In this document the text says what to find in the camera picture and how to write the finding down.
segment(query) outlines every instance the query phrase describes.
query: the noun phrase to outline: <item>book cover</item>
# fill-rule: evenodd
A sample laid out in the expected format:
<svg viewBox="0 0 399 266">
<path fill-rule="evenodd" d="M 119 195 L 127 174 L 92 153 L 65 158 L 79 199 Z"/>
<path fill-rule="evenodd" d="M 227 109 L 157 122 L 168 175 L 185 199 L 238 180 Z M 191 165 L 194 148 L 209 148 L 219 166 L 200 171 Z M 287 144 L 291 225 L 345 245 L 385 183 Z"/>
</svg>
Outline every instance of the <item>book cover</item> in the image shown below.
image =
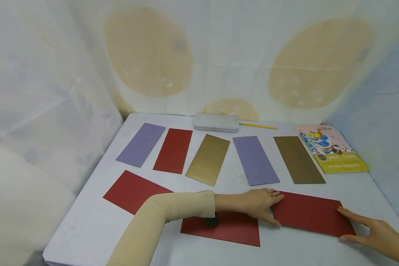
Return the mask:
<svg viewBox="0 0 399 266">
<path fill-rule="evenodd" d="M 343 136 L 329 125 L 295 126 L 315 160 L 326 174 L 369 171 Z"/>
</svg>

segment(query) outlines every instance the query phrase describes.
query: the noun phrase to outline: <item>black object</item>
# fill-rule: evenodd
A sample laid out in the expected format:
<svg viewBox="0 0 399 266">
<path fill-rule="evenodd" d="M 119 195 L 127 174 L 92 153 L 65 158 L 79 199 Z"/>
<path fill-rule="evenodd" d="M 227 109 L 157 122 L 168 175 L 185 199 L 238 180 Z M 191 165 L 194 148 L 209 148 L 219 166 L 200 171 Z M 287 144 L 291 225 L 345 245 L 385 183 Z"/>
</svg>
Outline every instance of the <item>black object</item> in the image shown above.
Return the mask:
<svg viewBox="0 0 399 266">
<path fill-rule="evenodd" d="M 214 213 L 214 218 L 206 218 L 207 225 L 209 227 L 217 227 L 219 225 L 219 219 L 217 218 L 217 213 Z"/>
</svg>

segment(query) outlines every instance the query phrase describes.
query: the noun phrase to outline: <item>table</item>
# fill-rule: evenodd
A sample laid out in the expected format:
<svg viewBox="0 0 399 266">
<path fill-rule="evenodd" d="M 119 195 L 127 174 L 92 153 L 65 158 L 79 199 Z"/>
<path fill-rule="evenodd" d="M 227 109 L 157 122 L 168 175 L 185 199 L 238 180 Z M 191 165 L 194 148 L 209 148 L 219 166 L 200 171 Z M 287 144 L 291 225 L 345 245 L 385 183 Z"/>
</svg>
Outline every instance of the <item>table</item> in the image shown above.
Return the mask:
<svg viewBox="0 0 399 266">
<path fill-rule="evenodd" d="M 350 210 L 384 219 L 399 232 L 399 218 L 368 173 L 322 173 L 326 184 L 295 185 L 273 140 L 275 136 L 297 135 L 292 124 L 261 122 L 278 130 L 241 126 L 238 133 L 194 130 L 193 117 L 132 113 L 105 152 L 83 190 L 59 225 L 43 252 L 49 265 L 104 266 L 133 215 L 102 197 L 124 170 L 174 192 L 214 190 L 241 193 L 252 188 L 276 190 L 335 199 Z M 115 159 L 143 123 L 165 126 L 151 154 L 141 168 Z M 193 130 L 183 174 L 152 170 L 169 128 Z M 216 186 L 185 176 L 206 134 L 231 141 Z M 250 187 L 242 169 L 233 137 L 256 136 L 275 169 L 280 183 Z M 274 229 L 259 221 L 261 247 L 202 238 L 180 233 L 182 221 L 164 227 L 151 265 L 398 265 L 382 255 L 359 246 L 339 243 L 337 238 L 290 228 Z M 357 233 L 367 228 L 354 224 Z"/>
</svg>

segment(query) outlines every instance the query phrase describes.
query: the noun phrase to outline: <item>red envelope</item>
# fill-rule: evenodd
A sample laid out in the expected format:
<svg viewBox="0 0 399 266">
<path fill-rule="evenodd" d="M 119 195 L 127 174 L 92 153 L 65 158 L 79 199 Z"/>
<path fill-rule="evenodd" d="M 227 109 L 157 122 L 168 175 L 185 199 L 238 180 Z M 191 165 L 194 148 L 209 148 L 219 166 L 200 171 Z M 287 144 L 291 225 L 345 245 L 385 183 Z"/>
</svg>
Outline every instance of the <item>red envelope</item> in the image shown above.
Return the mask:
<svg viewBox="0 0 399 266">
<path fill-rule="evenodd" d="M 283 226 L 324 233 L 356 235 L 348 218 L 337 212 L 341 202 L 280 191 L 284 198 L 272 206 L 273 217 Z"/>
<path fill-rule="evenodd" d="M 191 136 L 191 130 L 169 129 L 155 161 L 154 170 L 181 174 Z"/>
<path fill-rule="evenodd" d="M 129 213 L 136 214 L 150 196 L 171 192 L 138 175 L 124 171 L 103 198 Z"/>
<path fill-rule="evenodd" d="M 180 232 L 205 238 L 260 246 L 257 219 L 239 212 L 220 212 L 217 214 L 217 218 L 219 219 L 219 225 L 214 228 L 207 225 L 205 218 L 191 217 L 183 219 Z"/>
</svg>

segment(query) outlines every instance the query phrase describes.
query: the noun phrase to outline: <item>pencil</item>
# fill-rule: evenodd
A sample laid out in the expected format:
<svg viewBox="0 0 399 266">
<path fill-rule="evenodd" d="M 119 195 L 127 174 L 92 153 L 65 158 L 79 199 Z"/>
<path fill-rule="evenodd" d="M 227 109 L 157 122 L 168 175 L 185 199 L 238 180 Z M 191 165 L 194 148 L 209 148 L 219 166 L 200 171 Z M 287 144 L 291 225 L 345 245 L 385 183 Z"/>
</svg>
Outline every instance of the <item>pencil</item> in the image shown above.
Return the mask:
<svg viewBox="0 0 399 266">
<path fill-rule="evenodd" d="M 239 123 L 239 125 L 243 125 L 243 126 L 256 126 L 256 127 L 262 127 L 262 128 L 265 128 L 265 129 L 278 129 L 277 127 L 273 127 L 273 126 L 261 126 L 261 125 L 246 124 L 246 123 Z"/>
</svg>

